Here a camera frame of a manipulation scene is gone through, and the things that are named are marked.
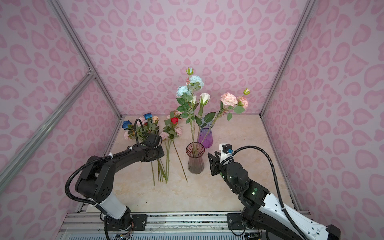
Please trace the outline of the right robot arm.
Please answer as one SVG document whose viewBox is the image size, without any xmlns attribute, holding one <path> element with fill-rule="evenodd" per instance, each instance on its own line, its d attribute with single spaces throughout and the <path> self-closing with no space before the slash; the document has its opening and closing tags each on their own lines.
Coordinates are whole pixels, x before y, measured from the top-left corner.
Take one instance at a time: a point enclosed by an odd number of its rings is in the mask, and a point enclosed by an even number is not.
<svg viewBox="0 0 384 240">
<path fill-rule="evenodd" d="M 278 197 L 249 178 L 240 163 L 230 161 L 221 166 L 219 152 L 208 153 L 211 175 L 220 175 L 244 205 L 240 221 L 246 229 L 262 229 L 283 240 L 339 240 L 341 230 L 334 225 L 322 225 L 282 206 Z"/>
</svg>

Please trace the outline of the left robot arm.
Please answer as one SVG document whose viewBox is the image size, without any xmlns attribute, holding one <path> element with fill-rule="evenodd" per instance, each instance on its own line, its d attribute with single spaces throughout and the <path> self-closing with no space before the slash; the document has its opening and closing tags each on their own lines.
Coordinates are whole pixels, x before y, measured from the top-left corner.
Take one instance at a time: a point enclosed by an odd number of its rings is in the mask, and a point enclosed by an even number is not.
<svg viewBox="0 0 384 240">
<path fill-rule="evenodd" d="M 120 220 L 129 212 L 113 193 L 115 174 L 138 162 L 153 162 L 162 158 L 163 138 L 150 134 L 146 141 L 128 147 L 125 151 L 102 158 L 93 158 L 79 171 L 75 191 L 91 202 L 104 215 Z"/>
</svg>

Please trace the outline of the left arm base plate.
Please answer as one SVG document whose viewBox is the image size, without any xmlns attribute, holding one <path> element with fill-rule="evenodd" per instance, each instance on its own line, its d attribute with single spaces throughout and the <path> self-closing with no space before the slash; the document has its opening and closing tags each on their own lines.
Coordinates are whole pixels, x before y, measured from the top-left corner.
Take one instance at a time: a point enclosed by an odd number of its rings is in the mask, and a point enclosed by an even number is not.
<svg viewBox="0 0 384 240">
<path fill-rule="evenodd" d="M 144 231 L 147 225 L 148 215 L 133 214 L 124 215 L 117 220 L 112 217 L 105 217 L 104 230 L 111 232 Z"/>
</svg>

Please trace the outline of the pink rose stem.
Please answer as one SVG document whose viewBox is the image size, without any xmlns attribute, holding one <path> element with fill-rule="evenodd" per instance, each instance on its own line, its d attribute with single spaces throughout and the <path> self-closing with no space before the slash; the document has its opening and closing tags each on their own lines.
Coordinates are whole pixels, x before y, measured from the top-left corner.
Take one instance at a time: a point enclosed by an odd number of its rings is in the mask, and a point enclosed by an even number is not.
<svg viewBox="0 0 384 240">
<path fill-rule="evenodd" d="M 216 111 L 216 116 L 214 118 L 214 126 L 216 122 L 223 117 L 226 117 L 229 122 L 233 118 L 233 114 L 242 114 L 249 106 L 249 101 L 246 96 L 251 93 L 249 88 L 246 88 L 243 91 L 243 94 L 239 97 L 231 94 L 229 92 L 221 95 L 220 97 L 220 107 Z"/>
</svg>

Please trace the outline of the white rose stem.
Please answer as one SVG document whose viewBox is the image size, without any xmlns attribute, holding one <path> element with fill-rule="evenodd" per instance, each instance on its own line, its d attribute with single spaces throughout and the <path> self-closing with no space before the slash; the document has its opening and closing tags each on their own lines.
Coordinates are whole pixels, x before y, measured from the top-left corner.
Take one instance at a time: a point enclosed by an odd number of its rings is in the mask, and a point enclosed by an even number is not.
<svg viewBox="0 0 384 240">
<path fill-rule="evenodd" d="M 202 93 L 200 95 L 200 99 L 199 99 L 199 111 L 198 111 L 198 114 L 195 118 L 196 120 L 196 123 L 199 127 L 199 130 L 200 128 L 203 126 L 202 124 L 202 119 L 204 119 L 205 122 L 211 122 L 213 121 L 214 123 L 214 118 L 216 116 L 216 113 L 215 112 L 210 112 L 210 113 L 207 113 L 205 116 L 203 115 L 204 113 L 204 107 L 208 104 L 208 102 L 210 101 L 211 99 L 211 96 L 207 93 Z"/>
</svg>

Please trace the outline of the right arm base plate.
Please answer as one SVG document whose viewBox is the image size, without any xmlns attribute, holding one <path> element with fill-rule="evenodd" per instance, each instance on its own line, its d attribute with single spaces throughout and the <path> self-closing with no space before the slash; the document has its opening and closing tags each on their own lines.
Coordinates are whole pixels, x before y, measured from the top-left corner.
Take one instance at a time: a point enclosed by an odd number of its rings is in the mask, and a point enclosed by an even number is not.
<svg viewBox="0 0 384 240">
<path fill-rule="evenodd" d="M 229 230 L 247 230 L 249 229 L 248 220 L 240 213 L 228 213 L 227 223 Z"/>
</svg>

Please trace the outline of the light blue rose stem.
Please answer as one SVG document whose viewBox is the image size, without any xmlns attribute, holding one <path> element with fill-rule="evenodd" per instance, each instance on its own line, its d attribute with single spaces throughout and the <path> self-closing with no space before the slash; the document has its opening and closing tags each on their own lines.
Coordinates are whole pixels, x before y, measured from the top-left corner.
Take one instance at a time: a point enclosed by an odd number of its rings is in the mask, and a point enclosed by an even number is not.
<svg viewBox="0 0 384 240">
<path fill-rule="evenodd" d="M 177 111 L 181 112 L 181 117 L 187 120 L 191 125 L 191 134 L 193 139 L 192 154 L 198 153 L 198 143 L 195 140 L 196 126 L 202 125 L 202 106 L 198 100 L 196 92 L 204 87 L 204 82 L 201 77 L 194 75 L 192 67 L 186 69 L 186 83 L 177 90 L 177 102 L 179 107 Z"/>
</svg>

